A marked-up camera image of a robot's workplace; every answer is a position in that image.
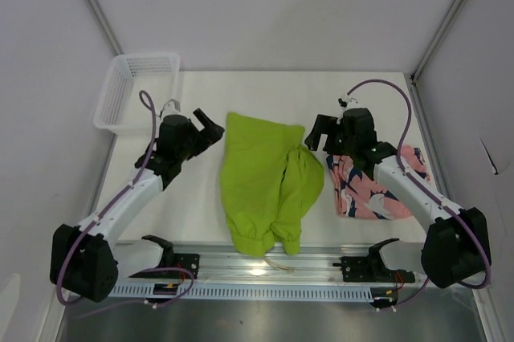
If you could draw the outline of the pink shark print shorts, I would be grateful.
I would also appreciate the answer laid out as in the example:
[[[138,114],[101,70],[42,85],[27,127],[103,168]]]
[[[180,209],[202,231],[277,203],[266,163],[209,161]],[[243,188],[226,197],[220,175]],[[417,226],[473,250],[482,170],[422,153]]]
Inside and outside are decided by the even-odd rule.
[[[383,185],[368,177],[349,156],[326,157],[332,178],[336,215],[362,220],[396,220],[411,212]]]

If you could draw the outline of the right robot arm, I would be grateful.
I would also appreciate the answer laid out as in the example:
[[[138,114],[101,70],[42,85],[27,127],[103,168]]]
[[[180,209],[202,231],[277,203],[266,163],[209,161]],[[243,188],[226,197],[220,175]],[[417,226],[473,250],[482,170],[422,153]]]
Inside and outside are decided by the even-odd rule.
[[[412,213],[426,233],[424,242],[390,239],[374,245],[377,254],[366,262],[373,279],[382,281],[403,270],[424,274],[439,288],[458,283],[478,290],[490,283],[492,262],[484,214],[445,198],[407,165],[398,148],[379,141],[368,109],[349,109],[341,117],[318,115],[304,143],[317,150],[323,136],[324,152],[351,157],[356,167]]]

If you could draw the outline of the lime green shorts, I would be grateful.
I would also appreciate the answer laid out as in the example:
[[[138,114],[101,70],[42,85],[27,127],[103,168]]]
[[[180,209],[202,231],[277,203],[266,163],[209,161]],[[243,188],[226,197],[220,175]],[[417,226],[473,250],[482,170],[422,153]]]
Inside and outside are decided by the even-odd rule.
[[[265,258],[276,244],[300,253],[302,220],[324,188],[324,167],[304,133],[298,124],[227,114],[221,202],[239,253]]]

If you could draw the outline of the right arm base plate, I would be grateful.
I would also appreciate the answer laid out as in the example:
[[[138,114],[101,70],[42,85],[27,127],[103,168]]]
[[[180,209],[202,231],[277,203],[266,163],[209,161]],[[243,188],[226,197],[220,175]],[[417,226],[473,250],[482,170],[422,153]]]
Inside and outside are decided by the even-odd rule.
[[[390,270],[384,263],[370,256],[346,256],[333,264],[341,269],[347,283],[414,283],[415,275],[404,270]]]

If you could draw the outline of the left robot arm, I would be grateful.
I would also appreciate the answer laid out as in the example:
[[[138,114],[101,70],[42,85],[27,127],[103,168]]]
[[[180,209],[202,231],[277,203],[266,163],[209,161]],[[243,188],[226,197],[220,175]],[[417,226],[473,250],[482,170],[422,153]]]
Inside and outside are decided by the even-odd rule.
[[[64,291],[99,303],[108,297],[118,279],[190,273],[175,264],[173,243],[162,238],[146,235],[123,247],[116,243],[133,219],[180,174],[185,162],[222,139],[222,126],[201,109],[194,110],[194,116],[200,128],[180,114],[154,123],[145,152],[112,199],[79,224],[57,228],[51,244],[50,281],[61,304],[71,305],[63,297]]]

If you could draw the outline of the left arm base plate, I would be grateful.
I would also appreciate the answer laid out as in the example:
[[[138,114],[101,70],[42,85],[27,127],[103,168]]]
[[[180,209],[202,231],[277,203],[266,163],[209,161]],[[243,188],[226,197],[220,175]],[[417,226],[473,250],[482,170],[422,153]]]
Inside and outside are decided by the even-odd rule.
[[[160,267],[183,268],[191,272],[194,277],[197,278],[200,267],[200,255],[178,253],[173,256],[166,256],[161,262]],[[186,273],[179,271],[161,271],[160,276],[167,279],[189,279]]]

